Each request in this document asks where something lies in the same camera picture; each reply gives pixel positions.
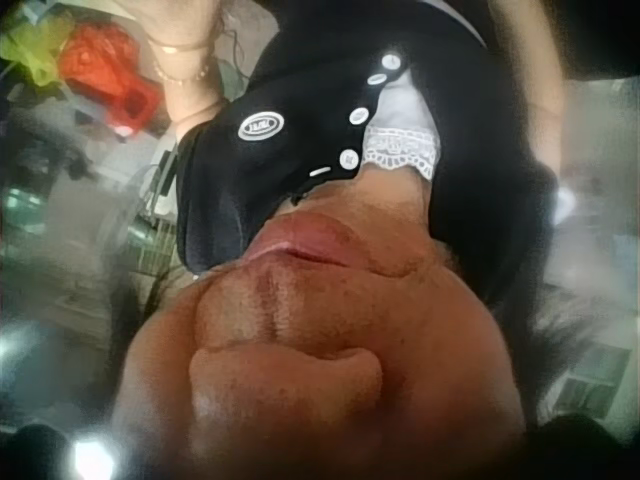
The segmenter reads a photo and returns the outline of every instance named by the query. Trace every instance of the red plastic bag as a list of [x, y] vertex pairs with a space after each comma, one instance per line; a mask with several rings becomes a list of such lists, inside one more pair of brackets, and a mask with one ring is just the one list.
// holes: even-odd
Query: red plastic bag
[[108, 123], [135, 133], [153, 117], [161, 95], [141, 79], [138, 45], [115, 25], [82, 25], [71, 35], [60, 58], [60, 76], [109, 107]]

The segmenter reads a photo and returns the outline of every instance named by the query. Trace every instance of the lower lip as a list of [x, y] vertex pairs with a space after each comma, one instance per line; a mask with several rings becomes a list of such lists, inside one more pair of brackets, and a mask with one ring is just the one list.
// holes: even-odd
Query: lower lip
[[357, 235], [343, 223], [318, 213], [296, 212], [268, 222], [244, 260], [284, 253], [316, 263], [370, 269], [372, 262]]

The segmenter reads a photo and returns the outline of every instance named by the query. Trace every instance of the white lace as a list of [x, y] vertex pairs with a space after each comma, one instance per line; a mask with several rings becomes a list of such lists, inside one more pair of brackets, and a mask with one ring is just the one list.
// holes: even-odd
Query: white lace
[[416, 168], [426, 180], [433, 180], [440, 157], [440, 140], [425, 128], [367, 127], [363, 163], [385, 170], [405, 166]]

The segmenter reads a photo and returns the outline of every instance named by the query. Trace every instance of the plastic bag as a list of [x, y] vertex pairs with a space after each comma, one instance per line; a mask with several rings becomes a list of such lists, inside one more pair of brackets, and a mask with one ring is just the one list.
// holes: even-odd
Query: plastic bag
[[58, 60], [60, 75], [83, 94], [109, 107], [108, 123], [128, 136], [151, 120], [161, 95], [140, 78], [138, 45], [115, 25], [82, 25]]
[[33, 82], [44, 87], [58, 81], [56, 57], [74, 28], [68, 12], [49, 15], [35, 26], [25, 22], [0, 36], [0, 57], [24, 65]]

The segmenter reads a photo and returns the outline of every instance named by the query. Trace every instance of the oval logo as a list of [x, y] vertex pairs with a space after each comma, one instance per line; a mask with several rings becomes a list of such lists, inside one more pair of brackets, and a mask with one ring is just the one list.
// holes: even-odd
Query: oval logo
[[247, 142], [259, 142], [277, 135], [283, 128], [284, 117], [279, 113], [256, 113], [242, 122], [238, 136]]

